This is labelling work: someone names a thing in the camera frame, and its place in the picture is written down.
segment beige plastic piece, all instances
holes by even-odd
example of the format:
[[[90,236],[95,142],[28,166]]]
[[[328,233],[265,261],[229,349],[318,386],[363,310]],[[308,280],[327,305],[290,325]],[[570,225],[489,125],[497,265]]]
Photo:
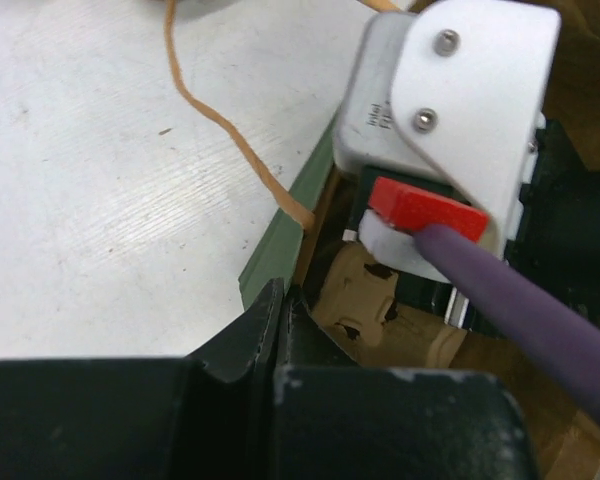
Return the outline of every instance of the beige plastic piece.
[[[340,251],[312,312],[316,322],[363,366],[449,367],[466,331],[400,305],[385,319],[398,275],[386,268],[374,275],[365,265],[377,262],[362,245]]]

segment white table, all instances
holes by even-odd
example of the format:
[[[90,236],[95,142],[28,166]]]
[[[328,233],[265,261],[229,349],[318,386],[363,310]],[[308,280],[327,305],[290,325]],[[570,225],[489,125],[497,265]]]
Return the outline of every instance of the white table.
[[[276,206],[175,91],[155,0],[0,0],[0,357],[187,353],[242,312]],[[372,12],[185,0],[185,80],[289,186]]]

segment purple rod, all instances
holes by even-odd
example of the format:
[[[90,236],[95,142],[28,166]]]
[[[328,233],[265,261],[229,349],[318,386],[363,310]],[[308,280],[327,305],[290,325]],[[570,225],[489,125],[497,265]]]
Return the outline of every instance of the purple rod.
[[[449,227],[414,235],[420,254],[600,425],[600,330]]]

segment purple handle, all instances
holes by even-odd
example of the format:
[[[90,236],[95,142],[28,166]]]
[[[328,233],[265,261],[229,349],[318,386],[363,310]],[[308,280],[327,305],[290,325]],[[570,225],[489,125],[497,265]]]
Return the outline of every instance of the purple handle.
[[[434,265],[600,425],[600,330],[454,230],[414,235]]]

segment red block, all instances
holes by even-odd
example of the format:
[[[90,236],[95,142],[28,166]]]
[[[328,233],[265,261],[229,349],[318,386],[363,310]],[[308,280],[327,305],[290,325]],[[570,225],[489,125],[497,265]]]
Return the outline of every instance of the red block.
[[[480,210],[385,177],[376,180],[369,206],[396,230],[417,232],[437,223],[472,242],[480,240],[489,223]]]

